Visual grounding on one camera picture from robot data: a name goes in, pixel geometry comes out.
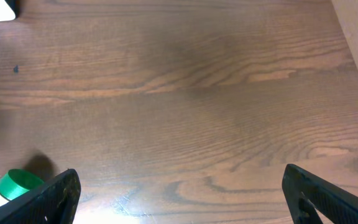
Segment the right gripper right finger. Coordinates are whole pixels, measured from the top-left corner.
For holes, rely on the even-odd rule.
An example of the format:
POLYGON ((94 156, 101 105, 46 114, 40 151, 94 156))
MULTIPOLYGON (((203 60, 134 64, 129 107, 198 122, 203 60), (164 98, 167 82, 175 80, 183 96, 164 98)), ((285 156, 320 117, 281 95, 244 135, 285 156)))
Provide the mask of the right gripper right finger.
POLYGON ((358 197, 298 167, 287 164, 282 190, 294 224, 321 223, 321 212, 333 223, 358 224, 358 197))

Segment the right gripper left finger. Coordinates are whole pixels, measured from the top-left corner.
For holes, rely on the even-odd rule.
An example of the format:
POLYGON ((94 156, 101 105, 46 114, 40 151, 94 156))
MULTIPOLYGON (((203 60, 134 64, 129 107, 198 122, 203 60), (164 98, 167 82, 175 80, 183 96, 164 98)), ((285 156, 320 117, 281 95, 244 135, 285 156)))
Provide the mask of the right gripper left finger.
POLYGON ((72 224, 80 199, 76 170, 68 169, 0 207, 0 224, 72 224))

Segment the green lid jar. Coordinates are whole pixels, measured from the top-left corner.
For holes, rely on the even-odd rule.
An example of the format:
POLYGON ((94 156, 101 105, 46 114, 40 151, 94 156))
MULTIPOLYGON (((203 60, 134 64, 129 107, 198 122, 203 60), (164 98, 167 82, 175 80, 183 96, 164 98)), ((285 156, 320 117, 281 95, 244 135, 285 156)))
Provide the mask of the green lid jar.
POLYGON ((43 183, 41 178, 26 170, 9 170, 0 178, 0 207, 43 183))

